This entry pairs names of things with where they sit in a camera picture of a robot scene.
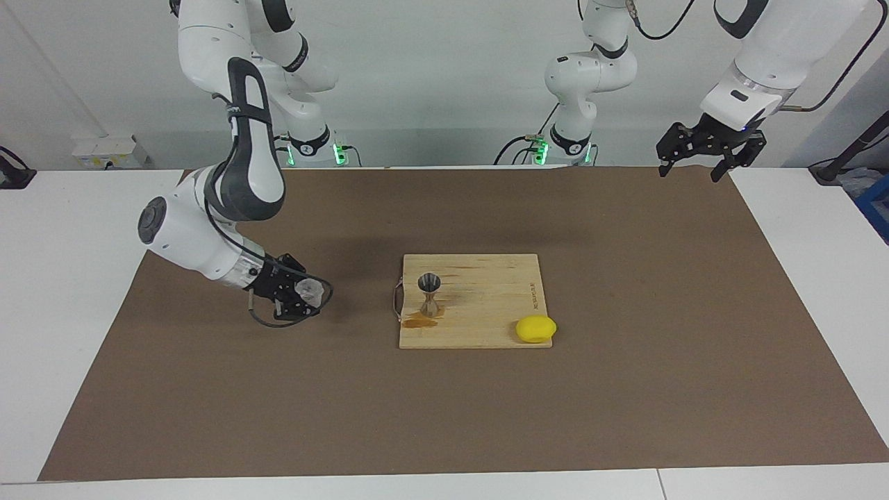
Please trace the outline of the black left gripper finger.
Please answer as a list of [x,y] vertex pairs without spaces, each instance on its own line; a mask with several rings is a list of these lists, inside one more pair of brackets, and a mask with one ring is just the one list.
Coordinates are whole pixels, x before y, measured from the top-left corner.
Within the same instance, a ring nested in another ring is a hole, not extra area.
[[718,183],[725,174],[739,167],[749,167],[765,148],[767,140],[762,131],[753,132],[743,144],[734,147],[723,145],[720,147],[721,161],[711,171],[711,180]]
[[694,139],[695,128],[689,128],[680,122],[673,123],[661,136],[655,146],[656,154],[660,159],[658,175],[661,178],[666,177],[678,161],[697,155]]

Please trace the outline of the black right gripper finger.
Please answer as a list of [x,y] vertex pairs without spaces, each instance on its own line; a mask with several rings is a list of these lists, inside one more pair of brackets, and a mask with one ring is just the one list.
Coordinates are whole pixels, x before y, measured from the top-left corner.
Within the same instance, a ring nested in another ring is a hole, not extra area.
[[306,300],[301,295],[277,295],[275,297],[275,320],[299,322],[317,315],[321,306],[322,297],[309,297]]
[[309,278],[307,269],[292,254],[285,253],[276,257],[276,280],[279,284],[297,284]]

